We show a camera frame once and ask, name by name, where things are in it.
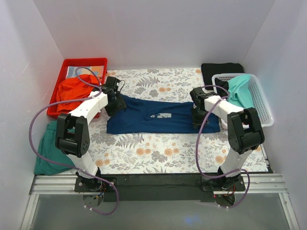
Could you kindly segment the dark blue t shirt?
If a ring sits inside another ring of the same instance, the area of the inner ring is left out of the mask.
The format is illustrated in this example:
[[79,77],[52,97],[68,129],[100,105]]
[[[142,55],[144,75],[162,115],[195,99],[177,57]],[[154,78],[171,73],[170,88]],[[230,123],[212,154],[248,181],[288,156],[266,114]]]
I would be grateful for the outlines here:
[[192,102],[170,103],[122,97],[127,108],[109,118],[106,126],[108,134],[199,132],[199,128],[193,125]]

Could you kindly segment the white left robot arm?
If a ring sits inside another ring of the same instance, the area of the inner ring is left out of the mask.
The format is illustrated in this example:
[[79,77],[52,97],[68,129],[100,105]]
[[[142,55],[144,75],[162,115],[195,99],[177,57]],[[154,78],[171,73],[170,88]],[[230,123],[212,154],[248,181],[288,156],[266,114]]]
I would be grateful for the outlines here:
[[60,114],[57,118],[55,145],[67,155],[78,168],[77,176],[81,183],[96,192],[102,186],[101,173],[92,160],[88,149],[90,135],[88,125],[102,109],[109,117],[127,108],[120,94],[121,80],[107,77],[105,84],[99,88],[102,93],[93,99],[82,102],[68,114]]

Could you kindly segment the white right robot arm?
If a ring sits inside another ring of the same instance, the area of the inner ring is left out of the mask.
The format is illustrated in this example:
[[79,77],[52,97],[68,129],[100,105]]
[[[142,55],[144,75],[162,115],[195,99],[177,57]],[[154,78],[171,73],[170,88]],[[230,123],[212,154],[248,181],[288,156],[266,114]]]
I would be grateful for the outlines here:
[[229,153],[215,176],[202,172],[200,180],[202,187],[226,191],[241,182],[243,164],[265,140],[259,115],[255,108],[233,105],[214,92],[205,93],[202,87],[194,88],[190,96],[195,105],[192,108],[193,124],[200,128],[197,139],[200,139],[210,115],[227,122]]

